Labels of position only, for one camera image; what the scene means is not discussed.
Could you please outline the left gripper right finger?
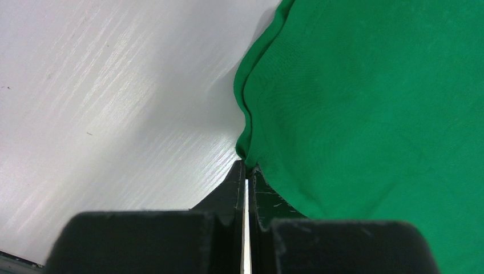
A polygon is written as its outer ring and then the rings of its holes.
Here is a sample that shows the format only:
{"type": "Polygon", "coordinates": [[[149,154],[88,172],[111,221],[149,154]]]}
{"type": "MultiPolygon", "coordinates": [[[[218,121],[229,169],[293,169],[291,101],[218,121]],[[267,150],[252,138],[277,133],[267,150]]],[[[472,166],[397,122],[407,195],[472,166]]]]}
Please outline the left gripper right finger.
{"type": "Polygon", "coordinates": [[[253,273],[438,273],[420,231],[402,221],[314,220],[248,177],[253,273]]]}

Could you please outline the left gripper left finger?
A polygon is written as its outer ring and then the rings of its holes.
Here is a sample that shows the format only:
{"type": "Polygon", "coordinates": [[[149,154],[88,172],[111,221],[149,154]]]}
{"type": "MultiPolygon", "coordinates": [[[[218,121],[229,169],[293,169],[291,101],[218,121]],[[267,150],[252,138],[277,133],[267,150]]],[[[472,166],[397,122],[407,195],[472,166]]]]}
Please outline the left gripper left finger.
{"type": "Polygon", "coordinates": [[[45,273],[240,273],[245,164],[189,210],[82,212],[64,227],[45,273]]]}

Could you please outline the green t-shirt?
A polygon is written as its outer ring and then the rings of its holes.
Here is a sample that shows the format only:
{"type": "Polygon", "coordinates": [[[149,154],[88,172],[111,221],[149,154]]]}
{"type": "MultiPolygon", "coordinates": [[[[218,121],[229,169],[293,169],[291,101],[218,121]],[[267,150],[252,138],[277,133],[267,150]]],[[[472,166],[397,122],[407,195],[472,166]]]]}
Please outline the green t-shirt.
{"type": "Polygon", "coordinates": [[[233,89],[237,154],[295,209],[408,221],[483,272],[482,1],[282,1],[233,89]]]}

